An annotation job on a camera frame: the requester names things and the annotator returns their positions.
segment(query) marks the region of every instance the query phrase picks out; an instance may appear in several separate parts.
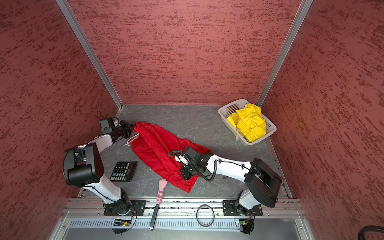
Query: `white plastic basket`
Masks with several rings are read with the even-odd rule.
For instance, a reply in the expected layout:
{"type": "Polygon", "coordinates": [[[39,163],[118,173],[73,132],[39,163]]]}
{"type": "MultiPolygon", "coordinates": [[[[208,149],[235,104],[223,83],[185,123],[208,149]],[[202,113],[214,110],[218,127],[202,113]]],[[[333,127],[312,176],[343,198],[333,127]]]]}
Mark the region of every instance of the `white plastic basket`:
{"type": "MultiPolygon", "coordinates": [[[[221,120],[224,122],[224,124],[231,130],[231,132],[235,136],[237,133],[236,129],[227,121],[227,117],[231,116],[232,113],[234,113],[236,110],[243,109],[245,105],[247,105],[248,103],[250,102],[248,102],[245,99],[239,99],[219,108],[218,110],[218,113],[221,116],[221,120]]],[[[262,138],[259,138],[254,142],[248,142],[244,137],[239,135],[240,142],[244,146],[253,145],[255,143],[263,141],[267,137],[271,136],[272,133],[274,133],[277,130],[276,125],[274,125],[266,116],[264,116],[264,114],[262,114],[262,117],[265,119],[265,123],[266,123],[266,134],[262,138]]]]}

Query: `red drawstring bag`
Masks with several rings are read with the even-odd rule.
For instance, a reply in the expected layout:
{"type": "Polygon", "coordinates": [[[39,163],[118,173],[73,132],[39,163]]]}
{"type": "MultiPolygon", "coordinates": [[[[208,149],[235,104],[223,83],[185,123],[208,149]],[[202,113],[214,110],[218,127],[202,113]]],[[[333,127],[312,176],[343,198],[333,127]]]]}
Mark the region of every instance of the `red drawstring bag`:
{"type": "Polygon", "coordinates": [[[208,152],[209,149],[187,139],[180,139],[154,124],[137,122],[135,132],[140,135],[131,142],[133,152],[170,184],[189,193],[198,176],[195,175],[188,181],[184,181],[180,175],[182,165],[174,157],[169,157],[168,153],[174,150],[184,150],[187,146],[191,146],[201,154],[208,152]]]}

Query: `white drawstring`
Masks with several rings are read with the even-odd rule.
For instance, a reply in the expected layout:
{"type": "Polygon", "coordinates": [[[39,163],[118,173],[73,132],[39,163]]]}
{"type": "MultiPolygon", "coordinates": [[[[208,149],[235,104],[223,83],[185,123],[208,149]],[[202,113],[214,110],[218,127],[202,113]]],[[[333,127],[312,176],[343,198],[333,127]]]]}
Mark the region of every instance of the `white drawstring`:
{"type": "Polygon", "coordinates": [[[239,129],[236,128],[236,141],[239,141],[240,140],[240,137],[239,137],[239,129]]]}
{"type": "Polygon", "coordinates": [[[130,143],[133,142],[139,135],[140,135],[140,133],[138,133],[135,136],[129,138],[128,141],[127,141],[127,144],[124,144],[123,146],[125,146],[125,145],[131,146],[130,143]]]}

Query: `black mounting plate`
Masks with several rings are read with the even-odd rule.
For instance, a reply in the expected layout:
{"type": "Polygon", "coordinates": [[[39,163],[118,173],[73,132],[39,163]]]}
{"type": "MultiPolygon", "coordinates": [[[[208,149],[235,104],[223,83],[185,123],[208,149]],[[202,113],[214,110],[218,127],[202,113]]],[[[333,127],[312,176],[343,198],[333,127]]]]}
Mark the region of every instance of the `black mounting plate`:
{"type": "MultiPolygon", "coordinates": [[[[135,214],[138,216],[143,216],[144,210],[145,210],[145,204],[146,200],[130,200],[132,203],[132,206],[135,208],[135,214]]],[[[107,212],[104,210],[104,216],[120,216],[123,217],[115,212],[107,212]]]]}
{"type": "MultiPolygon", "coordinates": [[[[236,200],[224,200],[223,201],[223,212],[224,216],[240,216],[235,209],[236,200]]],[[[261,204],[256,205],[252,208],[252,212],[254,216],[262,216],[263,210],[261,204]]]]}

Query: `yellow raincoat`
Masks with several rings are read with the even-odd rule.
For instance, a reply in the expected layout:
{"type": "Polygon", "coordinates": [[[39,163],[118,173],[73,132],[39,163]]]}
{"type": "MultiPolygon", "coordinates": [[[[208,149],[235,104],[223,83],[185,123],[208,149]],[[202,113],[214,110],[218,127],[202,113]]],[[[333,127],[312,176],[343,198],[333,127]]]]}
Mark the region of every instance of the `yellow raincoat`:
{"type": "Polygon", "coordinates": [[[266,134],[262,110],[254,104],[248,103],[244,109],[237,110],[227,117],[227,120],[248,142],[254,142],[266,134]]]}

